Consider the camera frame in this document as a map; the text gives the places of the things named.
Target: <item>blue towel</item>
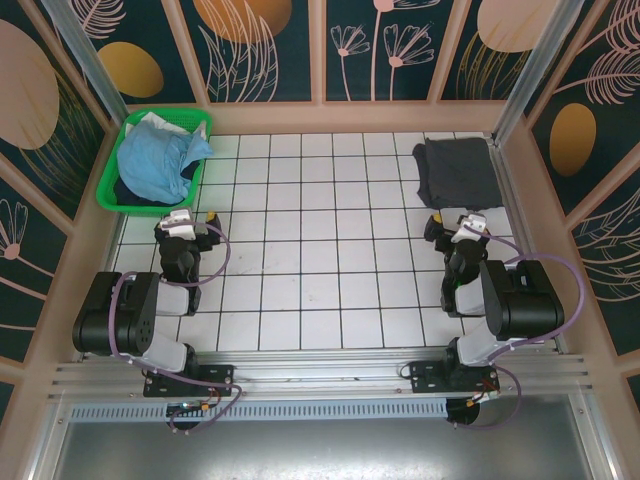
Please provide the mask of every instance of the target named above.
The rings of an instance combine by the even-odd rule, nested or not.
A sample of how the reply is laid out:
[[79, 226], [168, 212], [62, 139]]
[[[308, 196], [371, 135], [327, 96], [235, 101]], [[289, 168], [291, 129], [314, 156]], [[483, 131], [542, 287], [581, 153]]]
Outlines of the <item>blue towel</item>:
[[213, 155], [200, 135], [181, 135], [140, 122], [118, 149], [118, 170], [139, 197], [175, 205], [189, 193], [191, 180], [180, 175], [191, 163]]

